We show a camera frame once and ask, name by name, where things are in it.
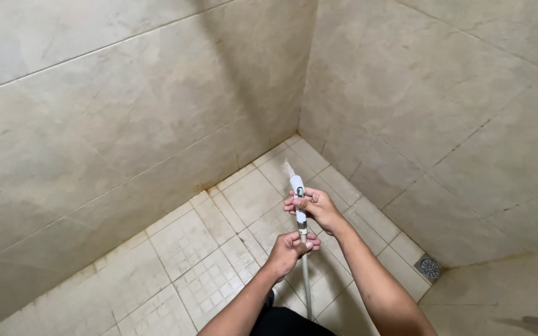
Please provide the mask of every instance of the handheld bidet sprayer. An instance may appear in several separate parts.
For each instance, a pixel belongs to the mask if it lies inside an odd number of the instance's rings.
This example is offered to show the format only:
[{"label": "handheld bidet sprayer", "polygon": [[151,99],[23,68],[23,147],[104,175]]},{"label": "handheld bidet sprayer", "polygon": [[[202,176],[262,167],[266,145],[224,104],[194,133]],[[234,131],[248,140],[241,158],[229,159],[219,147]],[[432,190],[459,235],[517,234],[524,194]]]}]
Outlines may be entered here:
[{"label": "handheld bidet sprayer", "polygon": [[[290,184],[292,190],[294,190],[294,198],[304,198],[304,185],[303,179],[298,175],[294,175],[290,178]],[[302,244],[306,243],[307,236],[307,222],[306,222],[306,211],[298,209],[296,207],[296,222],[298,222],[298,233],[300,233],[300,241]],[[310,300],[310,284],[309,284],[309,259],[307,254],[304,254],[302,257],[303,260],[303,277],[304,277],[304,290],[306,293],[307,301],[307,318],[309,320],[313,319],[312,309],[311,309],[311,300]]]}]

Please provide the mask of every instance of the person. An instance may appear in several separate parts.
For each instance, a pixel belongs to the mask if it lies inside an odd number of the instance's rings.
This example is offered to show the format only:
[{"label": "person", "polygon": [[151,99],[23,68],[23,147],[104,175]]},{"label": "person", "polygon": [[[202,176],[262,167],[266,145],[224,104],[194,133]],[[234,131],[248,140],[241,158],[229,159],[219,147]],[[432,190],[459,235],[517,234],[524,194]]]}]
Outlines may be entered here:
[{"label": "person", "polygon": [[[414,299],[381,265],[326,192],[306,188],[304,198],[288,198],[283,209],[295,215],[295,207],[306,210],[308,217],[339,242],[365,308],[381,336],[437,336]],[[306,244],[301,243],[297,231],[278,236],[258,273],[198,335],[333,335],[292,310],[272,307],[272,287],[294,269],[300,256],[318,250],[320,243],[312,233]]]}]

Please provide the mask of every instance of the floor drain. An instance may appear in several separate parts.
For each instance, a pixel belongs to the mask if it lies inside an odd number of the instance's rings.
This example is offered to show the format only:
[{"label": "floor drain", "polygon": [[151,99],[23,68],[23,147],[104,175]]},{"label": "floor drain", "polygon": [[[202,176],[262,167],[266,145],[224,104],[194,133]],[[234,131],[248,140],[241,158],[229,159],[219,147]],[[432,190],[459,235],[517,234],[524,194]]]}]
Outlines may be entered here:
[{"label": "floor drain", "polygon": [[431,283],[441,275],[441,266],[428,255],[423,255],[414,267]]}]

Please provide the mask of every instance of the forearm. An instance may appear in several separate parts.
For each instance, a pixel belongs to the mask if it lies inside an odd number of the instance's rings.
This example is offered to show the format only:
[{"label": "forearm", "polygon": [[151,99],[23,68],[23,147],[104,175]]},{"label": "forearm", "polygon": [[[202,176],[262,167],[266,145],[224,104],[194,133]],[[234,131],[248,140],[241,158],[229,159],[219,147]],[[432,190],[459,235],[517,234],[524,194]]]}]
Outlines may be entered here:
[{"label": "forearm", "polygon": [[232,302],[205,325],[198,335],[250,335],[265,298],[276,280],[276,276],[270,270],[261,268]]},{"label": "forearm", "polygon": [[342,219],[334,233],[367,312],[382,336],[436,335],[414,299],[383,267],[354,228]]}]

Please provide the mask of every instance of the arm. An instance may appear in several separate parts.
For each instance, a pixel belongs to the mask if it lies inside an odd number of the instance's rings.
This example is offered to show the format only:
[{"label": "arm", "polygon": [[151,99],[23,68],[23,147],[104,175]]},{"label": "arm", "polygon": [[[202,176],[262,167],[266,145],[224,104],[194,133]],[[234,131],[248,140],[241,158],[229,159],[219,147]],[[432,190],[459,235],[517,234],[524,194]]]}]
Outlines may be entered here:
[{"label": "arm", "polygon": [[377,260],[354,228],[321,190],[306,188],[305,199],[285,201],[284,210],[295,206],[314,216],[316,222],[338,240],[362,301],[382,336],[437,335],[414,299]]},{"label": "arm", "polygon": [[205,325],[198,336],[250,335],[272,287],[294,269],[299,256],[310,250],[318,250],[320,244],[321,241],[312,233],[307,235],[306,244],[300,242],[297,231],[280,234],[265,265],[240,293]]}]

